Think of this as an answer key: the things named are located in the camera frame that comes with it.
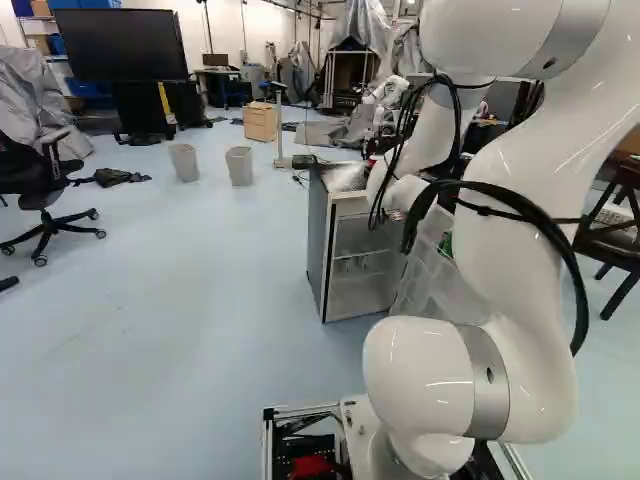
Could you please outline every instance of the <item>blue bin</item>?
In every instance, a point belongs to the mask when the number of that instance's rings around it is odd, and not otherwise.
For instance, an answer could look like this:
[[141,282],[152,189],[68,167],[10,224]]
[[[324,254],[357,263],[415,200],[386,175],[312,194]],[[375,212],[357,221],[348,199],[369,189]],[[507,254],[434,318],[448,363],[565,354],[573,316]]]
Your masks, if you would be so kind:
[[33,17],[33,9],[29,0],[11,0],[16,17]]
[[67,47],[64,46],[64,40],[59,33],[49,35],[49,46],[53,55],[67,54]]
[[120,8],[121,0],[79,0],[80,8]]
[[67,77],[65,81],[74,97],[86,99],[111,98],[111,94],[101,89],[96,83],[81,82],[73,77]]
[[49,8],[80,8],[80,0],[47,0]]

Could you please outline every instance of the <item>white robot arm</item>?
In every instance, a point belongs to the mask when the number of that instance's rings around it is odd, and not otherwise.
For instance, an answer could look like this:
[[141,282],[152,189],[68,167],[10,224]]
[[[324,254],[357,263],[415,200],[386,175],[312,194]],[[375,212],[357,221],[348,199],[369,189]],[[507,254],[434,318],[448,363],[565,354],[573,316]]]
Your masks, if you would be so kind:
[[[425,0],[420,37],[425,58],[458,85],[495,76],[545,81],[541,108],[482,149],[464,180],[520,193],[552,218],[579,217],[606,157],[640,119],[640,2]],[[437,90],[425,98],[387,206],[411,205],[426,186],[412,174],[448,157],[453,112]],[[460,94],[464,131],[484,91]],[[386,167],[372,171],[370,198]],[[472,191],[460,198],[508,210]],[[571,241],[575,225],[561,228]],[[502,315],[481,327],[390,317],[369,333],[363,357],[369,398],[395,453],[424,478],[459,468],[472,438],[555,439],[577,406],[557,252],[529,224],[460,205],[453,250],[465,280]]]
[[391,75],[378,85],[373,92],[362,97],[362,103],[375,105],[376,107],[373,116],[373,129],[369,132],[369,138],[378,131],[387,109],[400,101],[402,94],[409,88],[409,85],[406,79],[398,75]]

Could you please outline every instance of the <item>gray tarp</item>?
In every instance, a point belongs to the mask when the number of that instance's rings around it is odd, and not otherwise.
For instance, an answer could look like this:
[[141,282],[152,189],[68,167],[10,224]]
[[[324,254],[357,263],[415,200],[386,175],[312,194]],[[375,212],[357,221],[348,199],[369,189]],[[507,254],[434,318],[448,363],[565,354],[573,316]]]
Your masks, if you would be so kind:
[[301,41],[296,42],[289,51],[289,58],[294,68],[294,88],[298,97],[303,100],[316,79],[316,66],[309,53],[309,44]]
[[412,73],[429,73],[433,70],[420,52],[419,29],[419,22],[415,22],[400,25],[393,32],[387,54],[381,57],[374,82],[376,85],[390,75],[406,77]]
[[391,27],[380,0],[346,0],[344,14],[336,20],[328,48],[352,37],[361,45],[385,58]]
[[[13,140],[39,148],[38,139],[72,123],[73,115],[42,54],[32,48],[0,46],[0,130]],[[75,127],[60,142],[63,160],[93,151]]]
[[374,105],[360,104],[349,118],[302,122],[296,129],[294,143],[360,149],[365,133],[373,126],[374,113]]

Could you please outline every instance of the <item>wooden box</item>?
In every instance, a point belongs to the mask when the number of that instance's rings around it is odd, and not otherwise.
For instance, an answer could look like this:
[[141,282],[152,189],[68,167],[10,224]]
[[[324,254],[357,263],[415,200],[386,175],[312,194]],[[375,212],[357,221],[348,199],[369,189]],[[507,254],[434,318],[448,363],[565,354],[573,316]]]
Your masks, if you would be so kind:
[[245,105],[244,136],[251,140],[271,142],[276,139],[276,109],[269,103],[252,102]]
[[31,10],[33,10],[33,14],[36,17],[51,16],[51,10],[49,10],[49,5],[46,0],[33,0],[31,2]]

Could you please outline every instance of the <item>trash can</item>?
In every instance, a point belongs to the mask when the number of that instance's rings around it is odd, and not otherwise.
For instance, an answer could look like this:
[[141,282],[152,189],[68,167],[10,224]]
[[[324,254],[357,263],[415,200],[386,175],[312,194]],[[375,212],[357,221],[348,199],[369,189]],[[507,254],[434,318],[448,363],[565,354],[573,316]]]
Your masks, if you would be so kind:
[[195,182],[200,178],[198,156],[191,145],[179,143],[169,146],[169,155],[176,169],[176,175],[184,183]]
[[253,183],[251,147],[233,147],[227,152],[227,166],[231,185],[246,187]]

